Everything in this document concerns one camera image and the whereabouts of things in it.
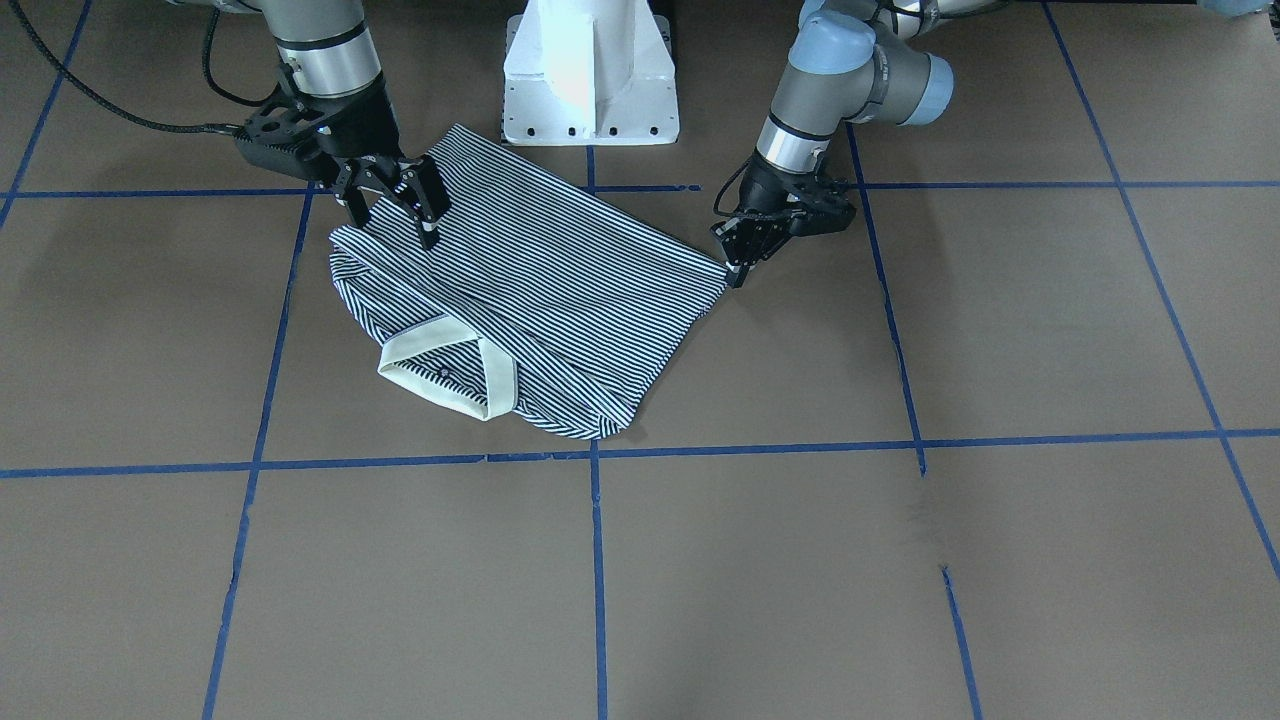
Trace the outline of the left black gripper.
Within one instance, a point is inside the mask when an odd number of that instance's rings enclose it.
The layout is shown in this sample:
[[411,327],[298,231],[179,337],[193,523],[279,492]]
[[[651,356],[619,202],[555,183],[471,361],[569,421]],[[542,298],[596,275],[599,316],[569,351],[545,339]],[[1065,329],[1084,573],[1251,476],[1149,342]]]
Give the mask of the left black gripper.
[[815,177],[828,177],[826,155],[810,170],[791,172],[755,151],[719,190],[713,213],[721,218],[710,227],[728,265],[728,287],[742,288],[758,263],[772,258],[790,240],[797,186]]

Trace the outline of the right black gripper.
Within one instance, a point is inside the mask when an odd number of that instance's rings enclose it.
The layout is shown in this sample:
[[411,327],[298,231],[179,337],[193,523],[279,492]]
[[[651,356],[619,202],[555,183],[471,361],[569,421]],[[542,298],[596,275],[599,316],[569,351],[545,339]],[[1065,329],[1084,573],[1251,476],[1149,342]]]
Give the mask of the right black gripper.
[[438,225],[452,202],[434,160],[408,158],[401,147],[401,128],[387,91],[376,76],[365,88],[340,97],[301,94],[300,101],[320,111],[315,140],[332,161],[317,182],[333,191],[356,228],[370,220],[367,192],[408,206],[422,251],[439,242]]

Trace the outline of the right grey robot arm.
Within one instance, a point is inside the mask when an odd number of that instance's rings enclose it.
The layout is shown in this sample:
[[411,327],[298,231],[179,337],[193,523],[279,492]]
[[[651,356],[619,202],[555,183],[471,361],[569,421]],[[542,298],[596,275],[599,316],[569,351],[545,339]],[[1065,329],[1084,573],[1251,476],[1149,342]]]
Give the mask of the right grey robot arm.
[[279,64],[276,86],[247,119],[238,147],[257,167],[332,192],[362,228],[367,191],[412,220],[422,249],[451,209],[426,155],[408,158],[380,58],[360,1],[261,1]]

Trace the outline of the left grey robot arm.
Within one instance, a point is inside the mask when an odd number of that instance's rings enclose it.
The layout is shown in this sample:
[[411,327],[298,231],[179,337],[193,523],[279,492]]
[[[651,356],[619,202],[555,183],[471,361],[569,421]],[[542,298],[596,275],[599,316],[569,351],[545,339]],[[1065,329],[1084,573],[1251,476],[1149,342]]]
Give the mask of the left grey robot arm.
[[951,102],[955,76],[909,40],[943,19],[937,1],[808,1],[750,158],[726,181],[737,193],[717,209],[710,234],[726,260],[726,284],[797,237],[833,234],[856,214],[844,183],[827,173],[841,126],[927,126]]

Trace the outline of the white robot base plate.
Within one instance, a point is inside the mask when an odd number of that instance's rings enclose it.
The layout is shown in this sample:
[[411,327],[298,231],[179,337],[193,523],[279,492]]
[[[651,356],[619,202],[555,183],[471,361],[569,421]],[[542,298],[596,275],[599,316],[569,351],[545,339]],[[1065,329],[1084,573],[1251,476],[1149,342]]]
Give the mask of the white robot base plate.
[[529,1],[507,20],[503,73],[507,143],[678,141],[672,1]]

